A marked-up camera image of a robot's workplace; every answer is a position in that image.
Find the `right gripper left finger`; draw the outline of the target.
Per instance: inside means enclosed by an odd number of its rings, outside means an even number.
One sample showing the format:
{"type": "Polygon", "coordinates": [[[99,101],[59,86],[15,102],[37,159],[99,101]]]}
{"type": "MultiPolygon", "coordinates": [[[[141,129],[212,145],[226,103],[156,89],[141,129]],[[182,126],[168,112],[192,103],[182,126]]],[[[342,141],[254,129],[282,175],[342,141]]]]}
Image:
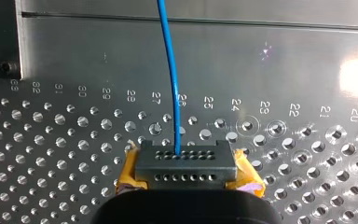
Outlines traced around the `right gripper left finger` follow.
{"type": "Polygon", "coordinates": [[[136,162],[140,149],[132,140],[129,140],[128,144],[131,148],[126,152],[126,159],[117,180],[116,195],[135,190],[148,189],[148,185],[145,181],[137,181],[135,178],[136,162]]]}

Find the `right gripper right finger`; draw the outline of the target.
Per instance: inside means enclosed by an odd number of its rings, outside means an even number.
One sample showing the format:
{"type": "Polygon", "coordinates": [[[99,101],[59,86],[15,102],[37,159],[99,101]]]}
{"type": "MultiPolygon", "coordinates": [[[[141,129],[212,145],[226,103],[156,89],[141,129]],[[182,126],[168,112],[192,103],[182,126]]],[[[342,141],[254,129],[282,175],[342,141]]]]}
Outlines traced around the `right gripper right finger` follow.
{"type": "Polygon", "coordinates": [[[265,195],[266,185],[254,166],[248,161],[242,149],[234,151],[237,176],[234,181],[225,184],[226,189],[234,189],[254,194],[258,198],[265,195]]]}

